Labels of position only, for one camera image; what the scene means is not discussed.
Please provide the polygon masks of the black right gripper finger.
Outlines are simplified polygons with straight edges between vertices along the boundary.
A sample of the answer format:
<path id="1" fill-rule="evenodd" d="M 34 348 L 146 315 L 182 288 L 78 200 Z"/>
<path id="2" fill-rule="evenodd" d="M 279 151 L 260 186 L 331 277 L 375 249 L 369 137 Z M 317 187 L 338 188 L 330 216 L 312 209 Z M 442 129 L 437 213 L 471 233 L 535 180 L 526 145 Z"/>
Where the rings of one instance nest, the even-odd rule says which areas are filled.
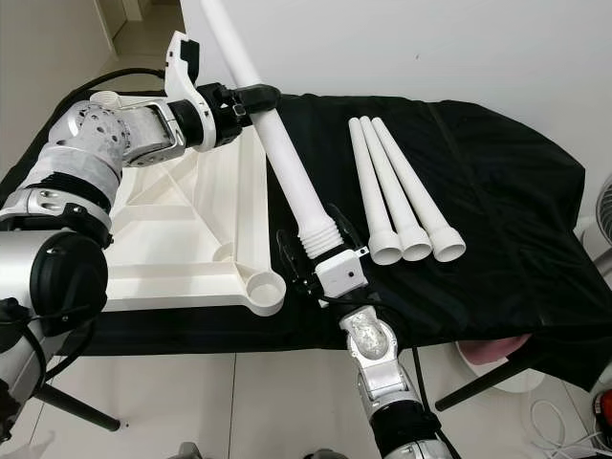
<path id="1" fill-rule="evenodd" d="M 324 203 L 325 213 L 331 218 L 334 235 L 328 235 L 327 241 L 332 248 L 355 248 L 355 235 L 349 219 L 342 214 L 334 203 Z"/>
<path id="2" fill-rule="evenodd" d="M 275 241 L 278 245 L 281 262 L 289 272 L 288 283 L 295 290 L 310 290 L 311 259 L 301 248 L 300 241 L 283 229 L 279 229 L 275 233 Z"/>

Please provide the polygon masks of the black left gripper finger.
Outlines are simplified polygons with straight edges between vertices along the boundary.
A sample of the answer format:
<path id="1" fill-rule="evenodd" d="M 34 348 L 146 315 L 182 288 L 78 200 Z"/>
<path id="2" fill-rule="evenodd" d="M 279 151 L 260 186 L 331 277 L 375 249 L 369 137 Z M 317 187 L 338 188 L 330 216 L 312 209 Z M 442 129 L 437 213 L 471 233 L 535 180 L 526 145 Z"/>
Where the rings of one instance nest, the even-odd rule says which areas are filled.
<path id="1" fill-rule="evenodd" d="M 280 97 L 280 89 L 268 84 L 242 87 L 242 106 L 249 114 L 274 110 L 278 106 Z"/>

